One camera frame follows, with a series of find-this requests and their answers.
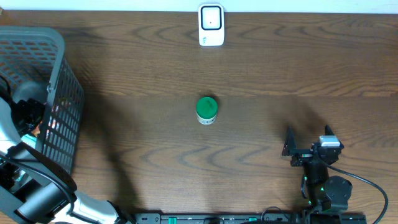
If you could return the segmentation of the green lid jar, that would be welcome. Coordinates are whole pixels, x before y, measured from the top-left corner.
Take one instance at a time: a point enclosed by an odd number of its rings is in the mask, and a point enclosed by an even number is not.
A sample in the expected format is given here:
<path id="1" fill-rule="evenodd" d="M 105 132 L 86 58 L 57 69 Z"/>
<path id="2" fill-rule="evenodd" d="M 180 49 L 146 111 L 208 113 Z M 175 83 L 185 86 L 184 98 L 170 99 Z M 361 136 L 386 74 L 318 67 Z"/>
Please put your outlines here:
<path id="1" fill-rule="evenodd" d="M 199 123 L 209 125 L 215 122 L 218 114 L 218 104 L 212 97 L 200 98 L 196 106 L 197 120 Z"/>

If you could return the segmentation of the mint green wipes pack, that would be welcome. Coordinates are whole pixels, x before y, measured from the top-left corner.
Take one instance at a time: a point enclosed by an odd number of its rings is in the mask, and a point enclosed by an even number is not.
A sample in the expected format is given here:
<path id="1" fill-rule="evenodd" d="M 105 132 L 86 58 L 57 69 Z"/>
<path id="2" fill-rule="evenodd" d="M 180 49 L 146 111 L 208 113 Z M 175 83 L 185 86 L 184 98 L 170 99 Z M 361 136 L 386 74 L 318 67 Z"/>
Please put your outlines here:
<path id="1" fill-rule="evenodd" d="M 29 145 L 31 148 L 35 149 L 36 144 L 37 144 L 37 138 L 31 134 L 26 134 L 23 137 L 21 137 L 21 140 Z"/>

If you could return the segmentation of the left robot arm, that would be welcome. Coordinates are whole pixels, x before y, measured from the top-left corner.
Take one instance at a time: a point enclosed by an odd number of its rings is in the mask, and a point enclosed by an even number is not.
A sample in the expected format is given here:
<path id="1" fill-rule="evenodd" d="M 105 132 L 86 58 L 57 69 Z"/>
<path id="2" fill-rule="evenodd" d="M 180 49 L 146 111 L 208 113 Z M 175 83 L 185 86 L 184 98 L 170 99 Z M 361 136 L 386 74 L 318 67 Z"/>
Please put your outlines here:
<path id="1" fill-rule="evenodd" d="M 82 100 L 68 84 L 57 83 L 53 100 L 17 101 L 1 78 L 1 211 L 18 223 L 135 223 L 79 192 L 70 175 Z"/>

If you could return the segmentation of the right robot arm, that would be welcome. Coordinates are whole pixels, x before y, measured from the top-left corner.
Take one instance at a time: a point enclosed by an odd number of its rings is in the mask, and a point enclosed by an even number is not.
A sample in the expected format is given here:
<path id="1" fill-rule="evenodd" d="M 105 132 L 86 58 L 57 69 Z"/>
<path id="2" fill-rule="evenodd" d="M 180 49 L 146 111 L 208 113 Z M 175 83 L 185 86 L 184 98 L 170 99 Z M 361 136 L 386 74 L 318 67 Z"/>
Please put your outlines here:
<path id="1" fill-rule="evenodd" d="M 309 207 L 297 215 L 299 223 L 341 223 L 341 214 L 348 209 L 352 184 L 341 176 L 330 176 L 328 166 L 338 160 L 344 145 L 325 126 L 324 135 L 309 149 L 299 149 L 292 128 L 287 128 L 283 156 L 290 156 L 292 167 L 303 167 L 301 192 Z"/>

